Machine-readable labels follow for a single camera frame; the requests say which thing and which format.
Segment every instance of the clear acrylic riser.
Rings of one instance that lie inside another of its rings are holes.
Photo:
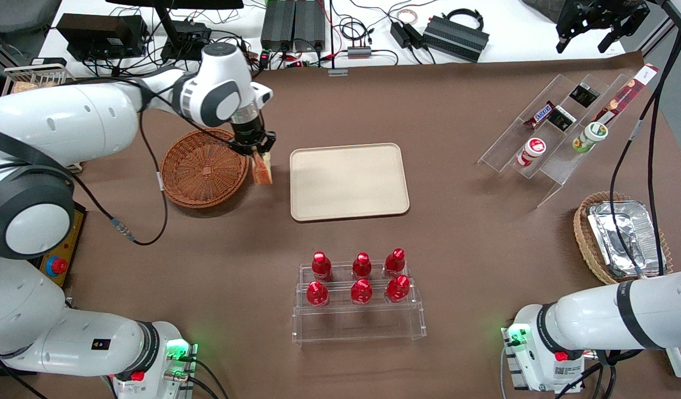
[[[487,164],[496,172],[502,172],[505,167],[510,166],[527,179],[531,179],[538,172],[542,172],[555,182],[550,192],[538,204],[538,206],[542,205],[563,187],[566,180],[583,162],[584,157],[589,154],[589,152],[576,152],[571,146],[573,140],[579,136],[587,124],[596,118],[598,112],[611,101],[616,92],[628,81],[628,76],[619,75],[611,85],[608,85],[593,75],[587,75],[581,83],[587,84],[601,95],[589,107],[584,107],[569,96],[578,84],[563,75],[556,76],[480,157],[478,163]],[[535,116],[548,101],[560,105],[576,119],[565,131],[561,131],[547,120],[542,121],[535,130],[525,126],[525,121]],[[523,167],[517,162],[517,156],[523,151],[523,146],[528,139],[535,137],[545,142],[546,151],[530,166]]]
[[[352,263],[333,264],[333,281],[328,288],[328,305],[312,306],[305,297],[308,283],[313,281],[310,264],[300,265],[299,283],[295,287],[294,332],[292,341],[303,345],[312,342],[360,341],[366,339],[411,338],[426,336],[424,307],[416,281],[410,278],[409,295],[398,303],[384,298],[389,279],[381,275],[384,260],[372,260],[370,284],[372,299],[355,305],[350,299]],[[409,269],[404,268],[409,276]]]

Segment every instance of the aluminum foil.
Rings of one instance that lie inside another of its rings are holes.
[[[587,207],[586,214],[608,270],[616,278],[635,278],[639,272],[649,277],[658,275],[656,239],[645,205],[636,201],[613,204],[616,224],[636,265],[618,239],[610,203],[599,202]]]

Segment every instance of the wicker basket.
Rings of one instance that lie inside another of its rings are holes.
[[[207,129],[222,139],[233,136],[221,129]],[[161,161],[165,193],[187,208],[207,208],[231,197],[244,182],[249,160],[201,131],[176,141]]]
[[[613,193],[614,201],[626,201],[631,198],[626,195],[619,194],[617,192]],[[604,202],[609,200],[609,194],[606,191],[596,192],[588,197],[581,203],[579,208],[574,213],[574,237],[576,237],[576,243],[579,245],[579,250],[581,255],[584,257],[584,261],[589,266],[589,269],[596,277],[601,280],[604,284],[616,284],[626,280],[632,280],[632,278],[616,279],[614,278],[606,268],[603,258],[601,258],[601,250],[599,250],[598,243],[596,243],[596,238],[593,233],[591,233],[591,225],[589,220],[586,218],[586,207],[596,202]],[[663,247],[663,256],[666,260],[666,270],[665,273],[673,272],[673,260],[670,257],[670,249],[668,248],[668,243],[665,242],[663,237],[663,232],[658,230],[660,233],[660,242]]]

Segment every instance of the red bottle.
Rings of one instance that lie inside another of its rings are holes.
[[[352,285],[350,299],[355,305],[365,305],[372,299],[372,285],[366,278],[361,278]]]
[[[325,306],[330,302],[330,295],[328,295],[328,288],[318,281],[311,281],[308,284],[308,290],[305,292],[305,298],[313,306]]]
[[[370,257],[365,252],[358,253],[355,262],[352,263],[352,277],[355,280],[368,278],[371,271],[372,263],[370,263]]]
[[[389,299],[392,303],[397,303],[409,295],[409,289],[409,277],[403,274],[398,275],[387,284],[385,298]]]
[[[310,265],[313,275],[318,281],[329,283],[333,281],[333,270],[331,269],[330,259],[323,252],[316,252],[313,255],[313,262]]]
[[[404,250],[402,248],[395,249],[385,260],[384,268],[382,268],[382,275],[385,276],[385,278],[393,278],[401,275],[405,263]]]

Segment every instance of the black monitor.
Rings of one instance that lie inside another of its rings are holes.
[[[204,23],[173,21],[168,10],[176,8],[233,10],[244,8],[243,0],[106,0],[108,3],[129,7],[153,7],[168,35],[161,58],[177,60],[202,59],[202,48],[209,41],[212,31]]]

